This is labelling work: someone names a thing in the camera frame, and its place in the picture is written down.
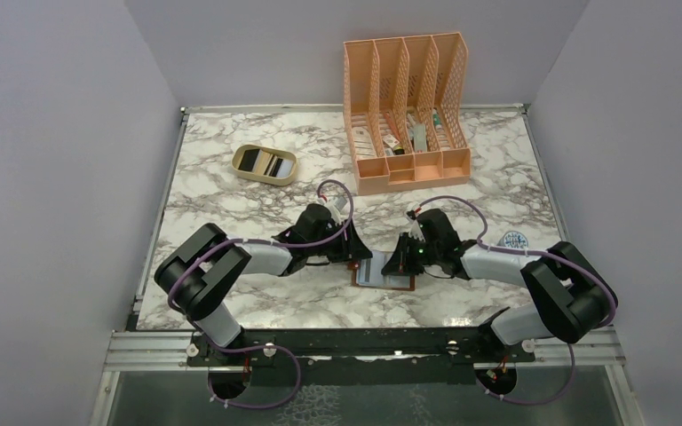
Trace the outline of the brown leather card holder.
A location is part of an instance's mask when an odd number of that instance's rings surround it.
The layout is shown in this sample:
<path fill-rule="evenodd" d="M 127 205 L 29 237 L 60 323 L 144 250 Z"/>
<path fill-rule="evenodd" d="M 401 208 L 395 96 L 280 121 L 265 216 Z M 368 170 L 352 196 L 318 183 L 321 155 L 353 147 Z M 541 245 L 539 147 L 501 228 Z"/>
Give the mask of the brown leather card holder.
<path fill-rule="evenodd" d="M 382 274 L 383 267 L 392 255 L 392 252 L 373 250 L 371 258 L 350 263 L 348 269 L 352 272 L 352 285 L 360 288 L 414 291 L 416 280 L 413 276 Z"/>

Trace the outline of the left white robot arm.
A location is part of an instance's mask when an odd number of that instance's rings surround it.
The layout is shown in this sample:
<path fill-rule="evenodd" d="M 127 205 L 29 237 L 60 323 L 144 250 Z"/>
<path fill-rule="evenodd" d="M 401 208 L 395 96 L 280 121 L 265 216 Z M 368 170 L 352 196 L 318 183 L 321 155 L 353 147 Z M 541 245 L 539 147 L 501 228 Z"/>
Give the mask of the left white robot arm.
<path fill-rule="evenodd" d="M 351 218 L 342 219 L 332 203 L 312 203 L 297 222 L 271 240 L 230 239 L 213 223 L 201 226 L 154 273 L 172 308 L 182 313 L 210 339 L 210 353 L 222 364 L 233 364 L 243 353 L 242 326 L 225 305 L 225 298 L 243 275 L 289 276 L 308 265 L 311 257 L 331 264 L 370 259 Z"/>

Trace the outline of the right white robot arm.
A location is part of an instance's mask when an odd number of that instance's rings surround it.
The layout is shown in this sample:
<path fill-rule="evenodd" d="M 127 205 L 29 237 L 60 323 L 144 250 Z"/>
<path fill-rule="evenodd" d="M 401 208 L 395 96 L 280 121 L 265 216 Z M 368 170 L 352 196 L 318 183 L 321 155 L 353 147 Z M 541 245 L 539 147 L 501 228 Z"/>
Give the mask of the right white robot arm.
<path fill-rule="evenodd" d="M 498 361 L 514 344 L 531 339 L 577 343 L 613 317 L 615 294 L 567 241 L 547 251 L 510 250 L 461 239 L 441 209 L 413 219 L 382 275 L 414 277 L 437 265 L 449 278 L 499 281 L 530 294 L 530 304 L 504 309 L 479 325 L 477 349 L 484 359 Z"/>

